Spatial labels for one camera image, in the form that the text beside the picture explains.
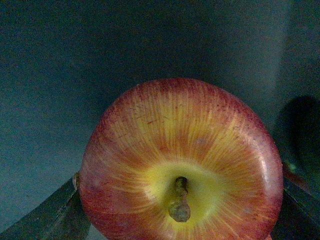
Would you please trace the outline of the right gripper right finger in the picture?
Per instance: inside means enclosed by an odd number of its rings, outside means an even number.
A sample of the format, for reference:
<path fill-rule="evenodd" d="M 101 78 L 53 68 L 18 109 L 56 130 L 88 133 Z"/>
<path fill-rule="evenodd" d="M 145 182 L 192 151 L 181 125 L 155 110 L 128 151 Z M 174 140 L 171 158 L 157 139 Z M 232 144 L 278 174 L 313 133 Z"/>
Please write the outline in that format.
<path fill-rule="evenodd" d="M 273 240 L 318 240 L 320 238 L 320 201 L 309 184 L 283 163 L 283 201 Z"/>

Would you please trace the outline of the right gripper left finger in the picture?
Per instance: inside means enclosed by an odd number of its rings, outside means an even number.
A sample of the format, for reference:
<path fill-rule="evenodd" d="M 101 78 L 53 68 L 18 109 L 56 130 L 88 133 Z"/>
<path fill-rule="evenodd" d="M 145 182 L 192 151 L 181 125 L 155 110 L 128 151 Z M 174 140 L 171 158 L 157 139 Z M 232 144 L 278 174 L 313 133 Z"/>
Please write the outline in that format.
<path fill-rule="evenodd" d="M 80 200 L 79 173 L 0 234 L 2 240 L 85 240 L 91 223 Z"/>

